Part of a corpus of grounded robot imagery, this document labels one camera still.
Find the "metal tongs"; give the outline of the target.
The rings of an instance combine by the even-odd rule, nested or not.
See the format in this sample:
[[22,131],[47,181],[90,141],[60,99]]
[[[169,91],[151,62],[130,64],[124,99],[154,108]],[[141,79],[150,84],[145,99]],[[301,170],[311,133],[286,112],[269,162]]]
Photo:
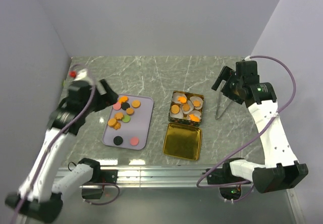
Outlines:
[[222,92],[219,92],[215,113],[215,120],[219,120],[231,107],[232,101],[226,98]]

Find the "round tan biscuit top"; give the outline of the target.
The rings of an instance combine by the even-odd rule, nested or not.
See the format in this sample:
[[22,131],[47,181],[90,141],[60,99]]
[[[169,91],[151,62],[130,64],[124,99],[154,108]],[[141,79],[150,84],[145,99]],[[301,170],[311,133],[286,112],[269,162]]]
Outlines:
[[134,108],[139,108],[141,106],[141,102],[139,100],[132,101],[132,106]]

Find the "black sandwich cookie bottom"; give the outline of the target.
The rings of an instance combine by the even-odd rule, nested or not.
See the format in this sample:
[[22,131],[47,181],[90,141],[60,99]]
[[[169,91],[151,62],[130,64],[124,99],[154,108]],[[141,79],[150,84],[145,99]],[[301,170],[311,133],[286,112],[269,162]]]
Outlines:
[[123,138],[121,136],[116,136],[113,138],[113,143],[116,145],[116,146],[119,146],[123,143]]

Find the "green cookie tin box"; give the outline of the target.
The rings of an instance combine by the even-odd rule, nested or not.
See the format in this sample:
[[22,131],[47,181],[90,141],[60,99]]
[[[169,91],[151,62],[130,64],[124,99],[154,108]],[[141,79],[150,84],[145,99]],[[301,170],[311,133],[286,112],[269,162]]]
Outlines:
[[[192,97],[192,96],[201,97],[203,99],[203,107],[204,107],[205,100],[204,100],[204,96],[203,95],[201,95],[201,94],[195,94],[195,93],[190,93],[190,92],[184,92],[184,91],[178,91],[178,90],[173,91],[173,94],[175,92],[180,92],[180,93],[185,94],[187,96],[187,100],[190,100],[190,97]],[[200,122],[193,122],[193,121],[187,120],[187,118],[186,118],[187,115],[184,115],[184,118],[183,119],[177,119],[177,118],[170,117],[170,109],[171,109],[171,106],[173,104],[174,103],[172,103],[172,98],[171,98],[171,103],[170,103],[169,113],[168,113],[169,122],[180,123],[180,124],[185,124],[185,125],[191,125],[191,126],[194,126],[194,127],[199,127],[200,126],[200,124],[202,122],[203,107],[202,107],[202,109],[197,110],[197,111],[201,112],[201,121]]]

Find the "orange round cookie bottom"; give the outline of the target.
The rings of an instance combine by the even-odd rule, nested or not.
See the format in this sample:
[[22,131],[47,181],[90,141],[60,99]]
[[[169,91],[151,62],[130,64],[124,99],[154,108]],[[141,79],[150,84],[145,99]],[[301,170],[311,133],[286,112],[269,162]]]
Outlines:
[[188,103],[182,105],[182,110],[184,112],[188,112],[188,111],[190,111],[190,109],[191,109],[191,107]]

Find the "gold tin lid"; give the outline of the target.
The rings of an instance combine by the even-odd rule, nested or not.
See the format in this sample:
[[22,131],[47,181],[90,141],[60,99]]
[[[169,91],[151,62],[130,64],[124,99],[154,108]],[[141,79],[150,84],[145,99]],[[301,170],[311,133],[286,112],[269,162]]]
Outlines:
[[202,130],[191,125],[169,123],[163,153],[167,156],[197,161],[200,156]]

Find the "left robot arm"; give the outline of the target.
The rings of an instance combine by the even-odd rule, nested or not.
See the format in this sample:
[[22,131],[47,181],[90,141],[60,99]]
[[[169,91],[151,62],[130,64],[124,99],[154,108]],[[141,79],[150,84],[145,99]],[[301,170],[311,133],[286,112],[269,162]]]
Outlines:
[[118,100],[105,79],[101,79],[100,84],[104,94],[100,94],[91,79],[73,80],[68,95],[50,114],[42,148],[30,173],[17,192],[5,198],[6,206],[14,210],[11,223],[16,223],[19,214],[52,223],[60,214],[64,200],[80,186],[105,185],[100,163],[89,158],[80,160],[67,176],[54,182],[68,145],[76,139],[86,117]]

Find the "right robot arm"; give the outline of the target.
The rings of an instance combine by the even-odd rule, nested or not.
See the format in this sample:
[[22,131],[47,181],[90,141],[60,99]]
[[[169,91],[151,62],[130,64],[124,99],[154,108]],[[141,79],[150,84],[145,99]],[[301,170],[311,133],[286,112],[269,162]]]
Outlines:
[[264,164],[229,158],[217,170],[216,183],[249,181],[259,193],[294,188],[308,175],[308,167],[299,163],[287,140],[272,84],[260,82],[256,61],[237,62],[235,69],[224,66],[212,90],[217,90],[222,81],[223,95],[248,108],[261,134]]

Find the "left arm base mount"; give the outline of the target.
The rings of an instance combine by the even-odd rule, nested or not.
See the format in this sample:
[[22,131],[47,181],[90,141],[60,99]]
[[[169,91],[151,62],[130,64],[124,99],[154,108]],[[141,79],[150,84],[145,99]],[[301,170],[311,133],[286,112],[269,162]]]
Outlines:
[[108,193],[108,190],[112,190],[113,194],[117,194],[117,177],[117,170],[101,171],[98,178],[96,178],[95,180],[90,180],[82,187],[82,198],[89,201],[103,200],[105,194],[107,194],[107,197],[111,196]]

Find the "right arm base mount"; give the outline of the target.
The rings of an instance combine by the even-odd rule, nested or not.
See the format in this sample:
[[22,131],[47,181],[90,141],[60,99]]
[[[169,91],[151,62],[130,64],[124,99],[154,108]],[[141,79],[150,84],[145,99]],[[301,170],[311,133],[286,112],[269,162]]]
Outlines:
[[245,180],[241,177],[233,176],[227,169],[216,169],[206,178],[208,186],[229,184],[228,186],[219,187],[219,191],[224,201],[230,201],[231,203],[243,200],[253,191],[254,188],[252,185],[244,194],[242,184],[238,182],[244,182]]

